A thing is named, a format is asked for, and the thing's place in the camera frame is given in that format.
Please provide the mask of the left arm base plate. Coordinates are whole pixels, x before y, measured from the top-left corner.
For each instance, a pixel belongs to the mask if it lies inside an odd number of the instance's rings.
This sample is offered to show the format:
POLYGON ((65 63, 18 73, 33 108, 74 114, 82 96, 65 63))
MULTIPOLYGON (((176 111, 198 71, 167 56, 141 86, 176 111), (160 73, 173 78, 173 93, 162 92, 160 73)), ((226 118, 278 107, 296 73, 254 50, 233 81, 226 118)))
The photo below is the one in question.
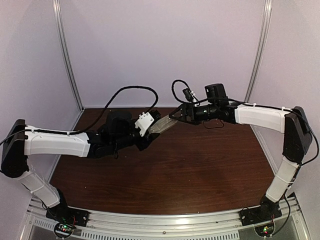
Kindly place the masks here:
POLYGON ((46 210, 45 216, 62 224, 86 227, 89 218, 87 210, 72 207, 55 206, 46 210))

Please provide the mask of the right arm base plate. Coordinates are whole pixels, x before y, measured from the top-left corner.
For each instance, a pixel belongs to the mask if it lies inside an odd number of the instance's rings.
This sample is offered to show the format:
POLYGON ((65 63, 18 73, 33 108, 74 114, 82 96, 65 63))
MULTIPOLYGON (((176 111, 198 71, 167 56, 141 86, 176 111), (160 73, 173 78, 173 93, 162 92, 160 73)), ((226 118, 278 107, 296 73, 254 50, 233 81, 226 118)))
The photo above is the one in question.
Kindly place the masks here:
POLYGON ((276 207, 270 210, 266 206, 257 206, 253 208, 243 208, 239 212, 240 221, 242 226, 256 225, 263 222, 270 222, 273 218, 282 216, 281 210, 276 207))

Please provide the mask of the grey remote control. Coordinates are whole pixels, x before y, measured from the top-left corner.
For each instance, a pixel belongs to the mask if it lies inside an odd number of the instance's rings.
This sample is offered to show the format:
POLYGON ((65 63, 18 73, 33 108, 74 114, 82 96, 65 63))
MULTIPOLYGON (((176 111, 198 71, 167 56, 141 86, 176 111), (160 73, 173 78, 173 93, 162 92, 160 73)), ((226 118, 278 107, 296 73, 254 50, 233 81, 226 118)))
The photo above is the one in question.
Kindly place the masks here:
POLYGON ((170 118, 169 115, 166 115, 153 124, 148 129, 148 132, 150 134, 162 134, 168 129, 172 128, 177 122, 178 120, 170 118))

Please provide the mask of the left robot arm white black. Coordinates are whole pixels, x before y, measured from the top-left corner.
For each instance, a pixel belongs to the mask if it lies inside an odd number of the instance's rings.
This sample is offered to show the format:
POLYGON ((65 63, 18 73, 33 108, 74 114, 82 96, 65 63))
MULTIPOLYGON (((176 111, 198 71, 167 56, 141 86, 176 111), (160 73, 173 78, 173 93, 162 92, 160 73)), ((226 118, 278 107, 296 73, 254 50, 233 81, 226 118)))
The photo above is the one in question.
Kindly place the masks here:
POLYGON ((119 150, 133 145, 142 151, 157 137, 148 129, 160 117, 157 110, 143 112, 137 119, 133 119, 128 111, 111 111, 98 130, 70 132, 40 129, 18 119, 7 138, 1 142, 0 171, 9 178, 19 180, 43 202, 50 214, 61 222, 67 222, 73 214, 63 193, 28 165, 28 157, 44 154, 88 159, 117 158, 119 150))

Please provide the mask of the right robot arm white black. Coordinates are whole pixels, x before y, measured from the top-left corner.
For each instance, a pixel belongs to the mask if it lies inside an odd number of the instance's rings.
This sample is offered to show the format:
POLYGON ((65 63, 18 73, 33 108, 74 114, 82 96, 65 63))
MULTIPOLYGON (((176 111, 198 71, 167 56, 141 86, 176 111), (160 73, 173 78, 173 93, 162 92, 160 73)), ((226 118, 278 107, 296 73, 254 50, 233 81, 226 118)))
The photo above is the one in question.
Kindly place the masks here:
POLYGON ((169 117, 191 125, 220 120, 225 123, 250 125, 276 131, 283 136, 281 163, 256 210, 259 220, 266 221, 276 213, 280 199, 294 183, 311 143, 316 140, 304 109, 274 107, 231 99, 221 83, 207 85, 206 98, 198 100, 189 87, 183 90, 186 100, 179 100, 169 117))

